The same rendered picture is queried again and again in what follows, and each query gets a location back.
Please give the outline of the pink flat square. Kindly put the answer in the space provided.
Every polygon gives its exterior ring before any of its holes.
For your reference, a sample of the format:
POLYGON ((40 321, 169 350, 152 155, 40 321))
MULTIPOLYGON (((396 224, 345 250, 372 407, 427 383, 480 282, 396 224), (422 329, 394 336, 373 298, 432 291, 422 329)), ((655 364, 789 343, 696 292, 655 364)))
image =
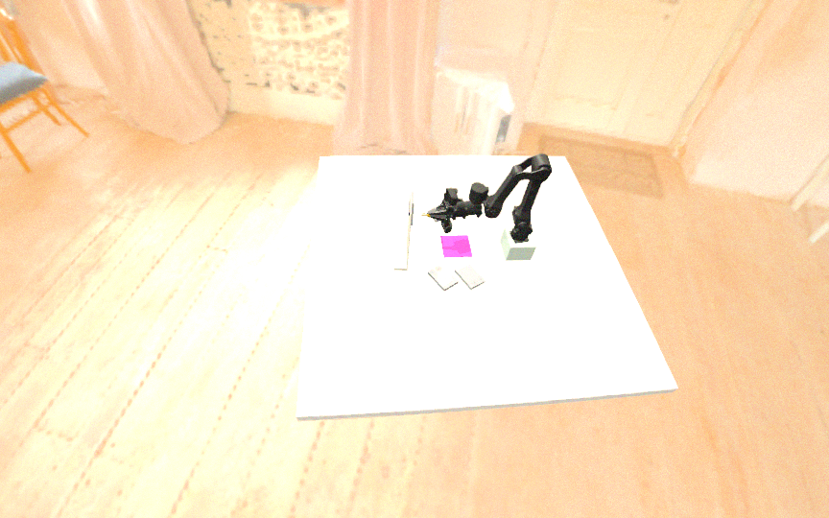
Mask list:
POLYGON ((473 257, 468 235, 440 236, 444 257, 473 257))

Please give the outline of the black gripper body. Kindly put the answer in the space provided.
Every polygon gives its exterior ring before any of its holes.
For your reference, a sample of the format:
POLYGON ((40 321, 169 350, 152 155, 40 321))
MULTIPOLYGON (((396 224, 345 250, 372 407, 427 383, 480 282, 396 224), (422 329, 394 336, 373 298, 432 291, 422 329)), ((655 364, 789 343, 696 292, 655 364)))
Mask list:
POLYGON ((445 215, 447 219, 446 224, 444 224, 444 222, 441 222, 441 225, 444 230, 444 233, 450 233, 452 231, 453 226, 450 219, 452 218, 453 221, 455 221, 458 217, 463 217, 464 219, 466 219, 466 216, 469 215, 470 209, 469 204, 466 200, 458 201, 458 195, 454 188, 446 188, 445 194, 449 196, 449 200, 446 201, 449 211, 448 215, 445 215))

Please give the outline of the beige panel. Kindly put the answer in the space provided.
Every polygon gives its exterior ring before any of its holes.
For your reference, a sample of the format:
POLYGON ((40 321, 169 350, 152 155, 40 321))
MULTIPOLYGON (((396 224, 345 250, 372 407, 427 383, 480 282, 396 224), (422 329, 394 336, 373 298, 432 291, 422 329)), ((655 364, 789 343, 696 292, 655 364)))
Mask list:
POLYGON ((410 200, 409 200, 408 234, 407 234, 407 237, 395 237, 395 246, 394 246, 394 270, 395 271, 406 271, 408 269, 410 233, 411 233, 411 225, 413 225, 414 207, 415 207, 415 190, 412 190, 412 181, 411 181, 411 194, 410 194, 410 200))

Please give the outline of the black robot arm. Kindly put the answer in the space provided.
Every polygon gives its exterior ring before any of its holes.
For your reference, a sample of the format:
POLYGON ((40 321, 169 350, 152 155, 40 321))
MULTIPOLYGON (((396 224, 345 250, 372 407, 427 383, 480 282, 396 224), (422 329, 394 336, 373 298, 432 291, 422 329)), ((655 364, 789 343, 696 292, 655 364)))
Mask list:
POLYGON ((529 234, 533 233, 531 210, 542 182, 547 180, 551 172, 552 166, 549 157, 546 154, 538 153, 528 157, 520 164, 514 165, 502 184, 497 188, 497 191, 492 195, 488 194, 489 186, 480 181, 473 182, 469 192, 469 200, 467 200, 470 209, 468 216, 477 215, 480 218, 484 214, 484 204, 485 215, 488 218, 499 217, 508 195, 520 181, 529 180, 520 204, 514 205, 510 211, 514 226, 509 232, 515 244, 528 242, 529 234), (532 171, 524 172, 530 166, 532 166, 532 171))

